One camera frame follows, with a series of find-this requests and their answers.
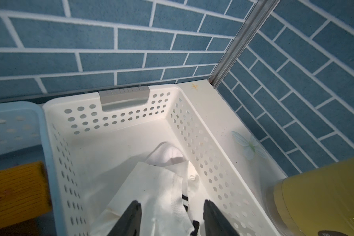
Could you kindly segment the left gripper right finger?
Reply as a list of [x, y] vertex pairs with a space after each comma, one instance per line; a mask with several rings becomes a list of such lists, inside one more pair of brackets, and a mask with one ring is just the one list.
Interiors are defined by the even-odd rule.
[[206, 236], [239, 235], [215, 203], [210, 200], [204, 202], [203, 220]]

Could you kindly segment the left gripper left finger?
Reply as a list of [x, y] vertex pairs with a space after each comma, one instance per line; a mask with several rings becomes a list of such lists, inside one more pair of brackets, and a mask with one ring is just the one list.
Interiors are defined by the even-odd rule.
[[127, 207], [107, 236], [139, 236], [142, 219], [141, 204], [134, 200]]

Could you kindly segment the small white sock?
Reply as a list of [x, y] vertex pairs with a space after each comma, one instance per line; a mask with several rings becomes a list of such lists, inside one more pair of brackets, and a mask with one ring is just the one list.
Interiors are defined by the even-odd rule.
[[93, 222], [90, 235], [106, 236], [115, 226], [130, 203], [134, 200], [141, 204], [142, 219], [140, 235], [155, 236], [155, 206], [160, 196], [163, 169], [139, 162], [102, 214]]

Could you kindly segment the purple striped sock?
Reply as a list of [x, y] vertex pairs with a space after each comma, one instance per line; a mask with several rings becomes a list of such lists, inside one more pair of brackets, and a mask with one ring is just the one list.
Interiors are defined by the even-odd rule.
[[51, 210], [43, 162], [0, 170], [0, 229], [34, 219]]

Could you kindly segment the white sock black stripes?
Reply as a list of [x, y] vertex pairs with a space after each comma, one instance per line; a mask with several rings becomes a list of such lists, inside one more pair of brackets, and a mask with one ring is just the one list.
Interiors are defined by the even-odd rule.
[[161, 143], [145, 161], [163, 169], [160, 196], [155, 206], [156, 236], [197, 236], [200, 222], [194, 219], [189, 201], [200, 188], [200, 177], [192, 163], [175, 146]]

